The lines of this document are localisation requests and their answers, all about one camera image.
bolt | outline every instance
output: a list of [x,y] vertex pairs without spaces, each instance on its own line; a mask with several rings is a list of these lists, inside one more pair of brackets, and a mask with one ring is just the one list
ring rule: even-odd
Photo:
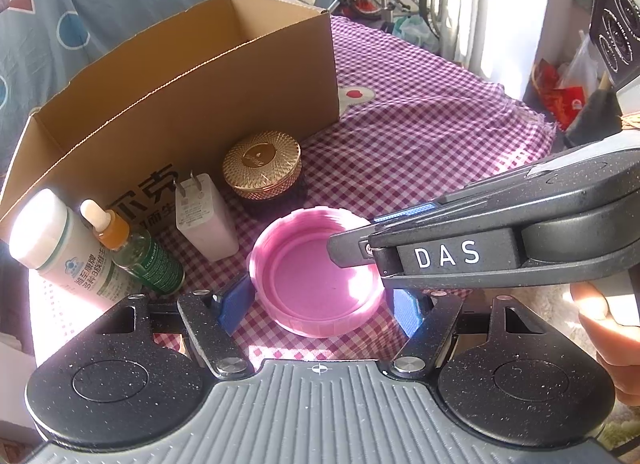
[[240,374],[248,367],[247,362],[242,358],[224,358],[216,362],[216,368],[223,377]]
[[394,361],[394,368],[403,374],[420,372],[427,364],[414,356],[403,356]]

pink bottle cap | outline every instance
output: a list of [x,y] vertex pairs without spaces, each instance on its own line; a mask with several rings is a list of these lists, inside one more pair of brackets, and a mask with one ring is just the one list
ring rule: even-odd
[[344,209],[299,209],[271,223],[249,256],[249,274],[269,316],[309,338],[341,336],[378,309],[383,285],[375,265],[341,269],[330,235],[369,224]]

human hand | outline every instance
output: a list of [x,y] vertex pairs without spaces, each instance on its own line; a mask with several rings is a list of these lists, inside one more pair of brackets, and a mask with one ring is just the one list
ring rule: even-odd
[[616,385],[616,397],[629,406],[640,406],[640,327],[618,324],[606,298],[591,284],[571,284],[571,296],[580,311],[580,323],[598,351],[598,362]]

checkered tablecloth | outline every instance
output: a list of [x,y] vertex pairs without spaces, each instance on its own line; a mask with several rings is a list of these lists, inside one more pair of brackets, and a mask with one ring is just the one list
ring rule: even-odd
[[[554,126],[508,98],[502,86],[344,18],[333,18],[332,30],[338,84],[374,97],[347,107],[340,122],[302,143],[306,206],[372,218],[548,154]],[[184,264],[185,290],[222,286],[243,268],[264,229],[231,192],[223,189],[223,195],[238,230],[235,256],[210,264],[177,230],[158,238]],[[36,274],[30,297],[39,363],[100,314]],[[384,303],[362,327],[327,339],[292,334],[255,303],[234,339],[256,366],[264,358],[390,358],[405,341]],[[173,335],[157,335],[156,341],[178,347]]]

blue polka dot fabric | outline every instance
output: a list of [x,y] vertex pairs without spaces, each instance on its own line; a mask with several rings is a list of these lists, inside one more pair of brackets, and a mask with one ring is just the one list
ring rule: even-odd
[[58,22],[58,40],[69,50],[79,49],[89,43],[89,31],[76,12],[66,12]]
[[0,186],[28,115],[81,69],[203,0],[0,0]]

